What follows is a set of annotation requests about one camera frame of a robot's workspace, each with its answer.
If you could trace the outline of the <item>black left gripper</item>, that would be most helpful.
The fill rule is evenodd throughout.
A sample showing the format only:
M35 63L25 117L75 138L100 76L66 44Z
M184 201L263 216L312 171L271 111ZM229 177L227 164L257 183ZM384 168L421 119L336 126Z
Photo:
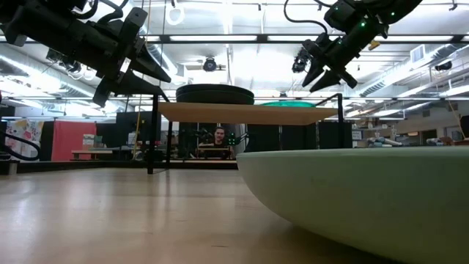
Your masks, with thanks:
M157 80L170 83L171 77L154 60L139 36L148 13L134 7L122 21L111 13L97 22L87 21L89 30L85 40L96 50L88 66L96 69L101 78L93 103L104 107L110 94L115 95L163 95L163 90L133 72L143 73Z

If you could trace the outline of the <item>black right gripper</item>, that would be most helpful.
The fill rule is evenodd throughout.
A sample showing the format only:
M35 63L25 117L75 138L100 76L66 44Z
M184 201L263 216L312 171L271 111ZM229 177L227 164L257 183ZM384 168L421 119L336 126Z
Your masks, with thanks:
M311 64L302 86L306 87L324 73L309 92L340 84L341 80L350 88L355 88L358 82L347 72L346 65L358 58L359 53L376 36L376 21L359 21L345 36L337 37L334 41L331 41L326 33L321 34L315 41L303 41L303 48L311 56Z

